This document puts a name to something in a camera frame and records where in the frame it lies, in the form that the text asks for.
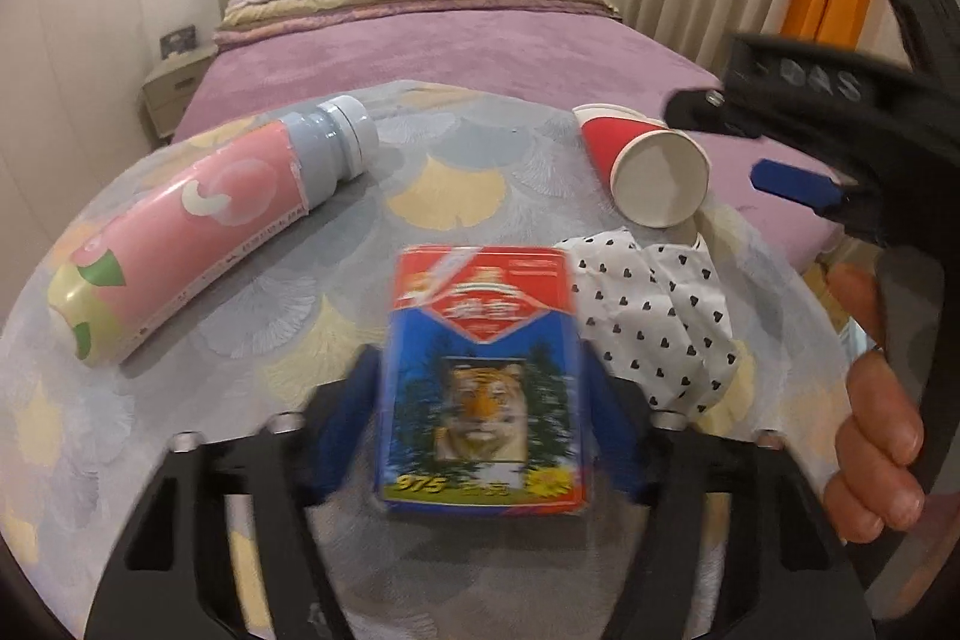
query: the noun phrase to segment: tiger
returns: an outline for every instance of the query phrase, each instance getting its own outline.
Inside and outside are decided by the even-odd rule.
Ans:
[[[453,365],[436,431],[439,461],[527,461],[527,400],[518,363]]]

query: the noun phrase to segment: pink bedspread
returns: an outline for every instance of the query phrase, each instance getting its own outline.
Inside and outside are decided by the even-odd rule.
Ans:
[[[225,52],[184,116],[176,139],[238,118],[397,79],[459,85],[560,109],[606,101],[659,116],[680,88],[716,79],[615,20],[562,12],[448,11],[360,20],[291,33]],[[697,135],[713,162],[712,189],[802,271],[839,234],[810,210],[760,194],[760,158],[826,171],[771,140]]]

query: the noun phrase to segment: round table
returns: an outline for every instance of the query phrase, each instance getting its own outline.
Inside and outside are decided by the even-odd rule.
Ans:
[[[78,636],[114,539],[169,438],[253,432],[342,377],[384,338],[397,252],[410,244],[555,244],[627,225],[600,187],[568,112],[449,86],[355,92],[382,149],[376,165],[272,239],[173,317],[122,365],[82,365],[54,336],[46,287],[111,215],[241,133],[241,119],[158,150],[121,175],[37,268],[0,338],[0,525],[32,584]],[[815,482],[834,468],[848,407],[827,316],[784,258],[709,199],[697,226],[740,342],[740,370],[700,424],[715,434],[786,432]],[[368,501],[368,447],[313,512],[317,539],[359,637],[595,638],[642,527],[597,474],[580,517],[416,519]],[[230,514],[248,625],[270,636],[251,520]],[[707,529],[694,624],[717,588],[723,514]]]

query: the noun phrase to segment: napkin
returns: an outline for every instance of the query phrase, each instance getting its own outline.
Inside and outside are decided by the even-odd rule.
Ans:
[[[736,372],[731,319],[707,244],[640,247],[621,228],[565,239],[582,338],[655,410],[695,419]]]

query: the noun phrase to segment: human hand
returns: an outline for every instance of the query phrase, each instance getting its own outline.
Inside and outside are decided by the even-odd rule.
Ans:
[[[827,276],[834,298],[877,344],[883,319],[877,281],[853,266]],[[920,518],[923,491],[907,467],[923,445],[923,421],[882,352],[861,356],[847,375],[853,414],[836,436],[840,471],[824,490],[824,506],[841,537],[867,543],[885,525],[907,530]]]

